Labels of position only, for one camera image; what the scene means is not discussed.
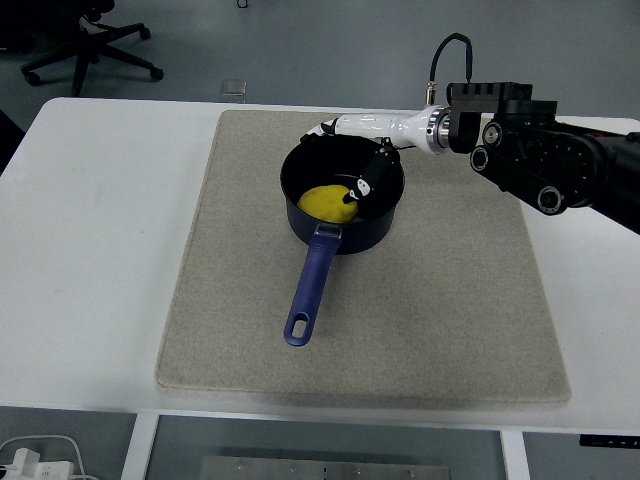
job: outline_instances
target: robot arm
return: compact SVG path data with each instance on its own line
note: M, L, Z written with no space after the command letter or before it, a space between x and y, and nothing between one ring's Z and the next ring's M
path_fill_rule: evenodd
M589 206L640 234L640 134L558 123L557 102L531 100L532 90L518 83L451 84L450 107L431 105L416 115L343 115L305 137L380 140L380 153L345 202L375 189L389 165L385 152L415 146L427 154L470 154L475 172L546 215ZM494 115L477 145L483 113Z

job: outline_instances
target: lemon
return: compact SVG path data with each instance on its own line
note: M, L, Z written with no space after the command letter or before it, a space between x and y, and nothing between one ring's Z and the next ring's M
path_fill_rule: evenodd
M349 223L358 213L356 202L343 203L349 192L343 185L323 185L305 192L298 207L312 217L331 223Z

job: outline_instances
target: saucepan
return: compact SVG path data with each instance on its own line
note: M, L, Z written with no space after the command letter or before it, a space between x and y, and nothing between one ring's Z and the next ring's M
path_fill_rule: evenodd
M358 201L358 214L347 224L319 220L297 203L308 190L321 185L355 187L380 144L361 137L311 135L285 159L280 184L286 198L287 218L293 232L308 245L284 338L293 346L311 339L327 275L335 255L363 252L384 238L404 191L404 172L398 152L382 182Z

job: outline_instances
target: blue plastic handle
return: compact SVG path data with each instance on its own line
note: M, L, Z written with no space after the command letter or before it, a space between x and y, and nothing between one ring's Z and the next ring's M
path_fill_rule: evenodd
M311 339L329 268L342 243L341 234L340 227L321 224L311 236L307 259L284 327L284 339L289 345L301 347ZM298 322L304 322L305 328L302 336L296 337L293 330Z

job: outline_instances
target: chair wheel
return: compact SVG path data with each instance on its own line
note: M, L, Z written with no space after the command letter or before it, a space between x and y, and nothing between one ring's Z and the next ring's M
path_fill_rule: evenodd
M149 75L151 75L151 78L154 80L162 80L164 77L164 70L161 68L154 68L153 70L149 70Z
M40 85L40 76L34 72L27 72L24 74L24 79L29 85Z

